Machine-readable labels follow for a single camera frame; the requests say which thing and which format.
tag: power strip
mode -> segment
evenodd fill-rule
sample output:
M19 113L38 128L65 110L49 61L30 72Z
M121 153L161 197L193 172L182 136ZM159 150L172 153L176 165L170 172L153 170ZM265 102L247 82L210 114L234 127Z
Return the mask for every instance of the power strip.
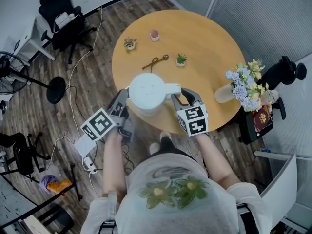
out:
M92 161L89 157L85 157L83 161L87 165L88 171L90 171L91 174L96 174L98 172L95 165L92 164Z

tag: red book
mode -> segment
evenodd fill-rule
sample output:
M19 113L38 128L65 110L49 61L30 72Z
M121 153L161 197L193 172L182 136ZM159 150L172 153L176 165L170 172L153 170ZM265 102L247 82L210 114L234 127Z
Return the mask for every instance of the red book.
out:
M268 106L263 106L259 111L253 111L253 122L257 132L260 132L271 122Z

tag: round wooden table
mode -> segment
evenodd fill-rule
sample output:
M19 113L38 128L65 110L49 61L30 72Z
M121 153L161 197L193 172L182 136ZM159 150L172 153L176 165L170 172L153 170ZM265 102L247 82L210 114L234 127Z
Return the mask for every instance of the round wooden table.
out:
M159 31L159 41L152 42L150 31ZM134 50L123 47L125 38L137 39ZM185 67L176 67L176 57L187 56ZM169 55L168 60L153 66L153 73L165 83L178 83L181 87L192 89L200 94L208 112L209 131L215 130L237 113L240 104L233 99L219 104L214 98L215 91L228 84L225 73L245 60L233 38L218 24L199 14L183 10L163 10L145 15L133 22L116 43L112 72L118 90L129 86L133 78L145 72L142 67L154 57ZM181 102L187 103L184 96ZM155 116L142 115L128 100L129 108L142 120L170 133L181 134L172 101L167 101Z

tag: black chair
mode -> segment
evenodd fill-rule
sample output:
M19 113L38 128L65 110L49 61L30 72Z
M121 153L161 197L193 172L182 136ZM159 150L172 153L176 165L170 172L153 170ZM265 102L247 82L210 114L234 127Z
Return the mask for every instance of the black chair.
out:
M296 79L304 80L307 76L307 68L303 63L297 66L287 56L282 56L279 63L273 65L257 82L258 85L269 85L269 89L275 89L281 82L285 85L292 84Z
M85 23L80 6L74 8L71 0L40 0L40 4L39 13L47 20L51 32L54 33L53 37L50 38L47 36L48 31L46 30L41 37L41 41L47 39L52 43L54 49L59 49L60 51L64 51L67 46L71 45L68 64L72 64L72 56L76 44L79 43L89 48L89 51L93 51L92 46L86 44L82 38L90 31L96 31L97 29L93 27L83 31ZM55 26L55 18L64 12L68 15L74 14L75 19L59 29Z
M41 154L39 154L37 151L36 151L36 148L37 148L37 144L39 142L39 139L40 137L42 136L42 133L40 132L38 135L37 135L37 138L35 140L35 143L32 144L30 138L31 138L31 134L29 134L27 136L27 139L28 139L28 144L29 144L29 147L24 147L24 148L21 148L19 146L19 143L16 142L14 145L13 145L13 154L14 154L14 157L11 158L11 159L8 159L4 165L5 165L5 170L6 172L3 172L3 173L0 173L0 175L4 175L4 174L10 174L10 173L15 173L15 172L19 172L20 174L26 176L27 178L29 178L31 181L35 181L36 183L38 183L38 181L36 181L33 177L31 177L31 174L34 172L34 167L33 167L33 164L32 164L32 158L34 159L34 162L36 164L36 167L38 169L38 171L41 173L45 170L45 168L40 168L39 167L39 164L38 164L38 161L37 161L37 157L39 158L42 158L44 160L49 160L51 159L50 156L43 156ZM17 166L17 169L14 169L14 170L10 170L9 169L9 165L12 163L12 162L16 162L16 166Z
M285 85L292 84L296 79L303 80L307 75L307 68L303 63L299 63L297 66L294 62L290 61L287 56L282 56L279 63L273 65L263 76L262 79L257 82L258 85L269 85L269 89L275 89L281 82ZM286 110L282 98L279 98L277 102L272 104L273 116L274 109L279 109L282 119L286 118ZM240 108L238 113L234 117L234 122L239 124L241 137L240 142L248 145L249 143L257 140L261 136L265 135L273 128L273 121L271 124L263 128L260 132L256 132L254 128L254 119L251 112L245 112L243 107Z

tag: white bag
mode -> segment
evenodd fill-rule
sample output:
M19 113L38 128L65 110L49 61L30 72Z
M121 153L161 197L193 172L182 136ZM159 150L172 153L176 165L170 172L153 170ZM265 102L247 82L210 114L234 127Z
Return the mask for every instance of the white bag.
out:
M67 12L63 12L62 14L58 15L54 20L54 29L55 32L55 26L57 25L59 29L63 28L65 25L70 23L75 18L74 14L68 15Z

